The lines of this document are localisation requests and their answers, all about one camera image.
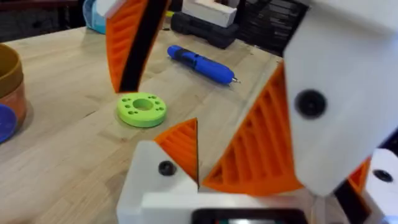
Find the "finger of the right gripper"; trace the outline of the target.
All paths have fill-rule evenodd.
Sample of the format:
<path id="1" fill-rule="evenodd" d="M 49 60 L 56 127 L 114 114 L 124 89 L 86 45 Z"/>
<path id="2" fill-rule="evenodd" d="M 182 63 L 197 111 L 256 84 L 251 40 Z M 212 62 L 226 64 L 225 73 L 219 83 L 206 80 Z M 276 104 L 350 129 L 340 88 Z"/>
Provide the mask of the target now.
<path id="1" fill-rule="evenodd" d="M 105 18 L 106 54 L 116 93 L 136 92 L 154 46 L 169 0 L 98 0 Z"/>
<path id="2" fill-rule="evenodd" d="M 397 2 L 312 1 L 203 186 L 331 194 L 397 131 Z"/>

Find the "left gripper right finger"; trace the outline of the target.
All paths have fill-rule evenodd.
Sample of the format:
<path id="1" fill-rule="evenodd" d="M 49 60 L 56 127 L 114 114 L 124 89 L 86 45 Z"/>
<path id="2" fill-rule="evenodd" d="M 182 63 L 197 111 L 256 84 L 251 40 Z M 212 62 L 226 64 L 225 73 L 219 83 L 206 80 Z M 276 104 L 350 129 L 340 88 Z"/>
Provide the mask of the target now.
<path id="1" fill-rule="evenodd" d="M 343 223 L 397 224 L 397 156 L 376 149 L 334 195 Z"/>

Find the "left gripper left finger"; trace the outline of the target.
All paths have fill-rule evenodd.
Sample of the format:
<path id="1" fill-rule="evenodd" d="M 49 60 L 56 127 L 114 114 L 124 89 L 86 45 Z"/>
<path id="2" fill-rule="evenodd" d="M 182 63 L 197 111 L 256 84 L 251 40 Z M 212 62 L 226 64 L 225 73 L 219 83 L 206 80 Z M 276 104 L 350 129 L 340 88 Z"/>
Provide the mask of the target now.
<path id="1" fill-rule="evenodd" d="M 198 121 L 186 120 L 139 141 L 116 207 L 118 223 L 190 223 L 173 194 L 198 192 Z"/>

